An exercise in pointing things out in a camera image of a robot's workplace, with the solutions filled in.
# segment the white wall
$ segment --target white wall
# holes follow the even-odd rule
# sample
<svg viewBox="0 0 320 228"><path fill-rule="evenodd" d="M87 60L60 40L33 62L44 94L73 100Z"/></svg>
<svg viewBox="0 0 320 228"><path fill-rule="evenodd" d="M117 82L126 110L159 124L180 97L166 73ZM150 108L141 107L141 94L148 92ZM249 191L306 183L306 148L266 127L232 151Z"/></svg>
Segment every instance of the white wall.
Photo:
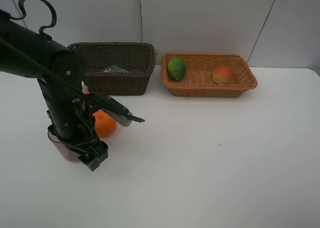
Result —
<svg viewBox="0 0 320 228"><path fill-rule="evenodd" d="M274 0L141 0L143 41L165 52L237 53L254 47Z"/></svg>
<svg viewBox="0 0 320 228"><path fill-rule="evenodd" d="M12 0L0 0L0 10L4 10L5 12L8 12L13 17L20 17L21 15L18 13L18 11L15 8L15 5ZM17 20L16 23L23 26L23 22L21 20Z"/></svg>
<svg viewBox="0 0 320 228"><path fill-rule="evenodd" d="M47 0L56 10L57 25L45 32L64 46L76 42L141 42L140 0ZM25 2L29 29L51 22L38 0Z"/></svg>
<svg viewBox="0 0 320 228"><path fill-rule="evenodd" d="M320 0L276 0L249 64L320 74Z"/></svg>

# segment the basket rim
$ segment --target basket rim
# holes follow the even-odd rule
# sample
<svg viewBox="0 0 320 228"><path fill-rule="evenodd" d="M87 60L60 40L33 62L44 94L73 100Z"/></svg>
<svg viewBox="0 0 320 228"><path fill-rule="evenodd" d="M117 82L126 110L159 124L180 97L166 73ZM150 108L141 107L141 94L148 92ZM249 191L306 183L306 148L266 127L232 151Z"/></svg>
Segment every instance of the basket rim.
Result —
<svg viewBox="0 0 320 228"><path fill-rule="evenodd" d="M156 52L155 48L150 43L143 42L77 42L67 46L69 50L75 46L101 46L101 45L115 45L115 46L142 46L151 50L151 65L145 72L140 73L99 73L99 72L85 72L87 77L123 77L123 78L147 78L151 76L156 66Z"/></svg>
<svg viewBox="0 0 320 228"><path fill-rule="evenodd" d="M232 85L220 85L220 84L174 84L168 79L167 64L165 62L167 56L207 56L207 57L235 57L241 60L241 62L245 65L245 69L248 71L251 76L253 82L250 85L241 85L241 84L232 84ZM256 88L258 86L258 82L251 69L249 68L247 62L238 54L226 54L226 53L197 53L197 52L167 52L162 55L161 58L161 78L162 83L168 88L174 88L177 90L221 90L221 91L248 91Z"/></svg>

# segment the dark brown wicker basket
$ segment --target dark brown wicker basket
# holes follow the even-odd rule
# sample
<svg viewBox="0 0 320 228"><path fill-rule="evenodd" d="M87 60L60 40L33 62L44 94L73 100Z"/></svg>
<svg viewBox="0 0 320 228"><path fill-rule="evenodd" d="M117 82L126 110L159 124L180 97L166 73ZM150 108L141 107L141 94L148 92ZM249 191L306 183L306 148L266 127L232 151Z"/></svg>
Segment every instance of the dark brown wicker basket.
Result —
<svg viewBox="0 0 320 228"><path fill-rule="evenodd" d="M155 49L151 44L133 42L75 43L68 46L85 65L84 84L91 93L138 96L146 92L155 68ZM105 73L117 66L127 72Z"/></svg>

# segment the wicker basket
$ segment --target wicker basket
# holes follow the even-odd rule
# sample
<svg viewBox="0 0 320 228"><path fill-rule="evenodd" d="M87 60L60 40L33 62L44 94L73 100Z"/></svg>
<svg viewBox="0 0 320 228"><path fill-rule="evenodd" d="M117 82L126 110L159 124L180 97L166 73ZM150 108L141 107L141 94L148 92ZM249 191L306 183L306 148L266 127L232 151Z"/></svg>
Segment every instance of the wicker basket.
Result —
<svg viewBox="0 0 320 228"><path fill-rule="evenodd" d="M186 65L185 77L180 81L170 79L167 73L168 61L173 57L181 58ZM233 69L230 85L212 80L213 70L221 65ZM258 85L248 64L236 54L166 53L162 56L161 76L169 92L180 97L238 97Z"/></svg>
<svg viewBox="0 0 320 228"><path fill-rule="evenodd" d="M155 49L147 43L75 43L68 48L85 65L84 83L91 93L143 95L155 68ZM106 73L112 67L125 72Z"/></svg>

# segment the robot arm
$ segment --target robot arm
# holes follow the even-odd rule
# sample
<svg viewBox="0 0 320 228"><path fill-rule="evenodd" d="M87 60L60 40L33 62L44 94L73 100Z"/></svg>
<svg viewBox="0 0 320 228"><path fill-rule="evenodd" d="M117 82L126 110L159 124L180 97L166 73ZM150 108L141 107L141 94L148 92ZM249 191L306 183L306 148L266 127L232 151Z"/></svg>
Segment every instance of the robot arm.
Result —
<svg viewBox="0 0 320 228"><path fill-rule="evenodd" d="M48 131L94 171L108 157L108 146L98 138L92 114L103 110L126 127L144 120L107 94L83 94L85 67L78 56L44 33L56 24L55 9L41 0L49 7L52 22L39 34L10 21L26 17L24 1L18 3L20 18L0 10L0 71L37 79L52 123Z"/></svg>

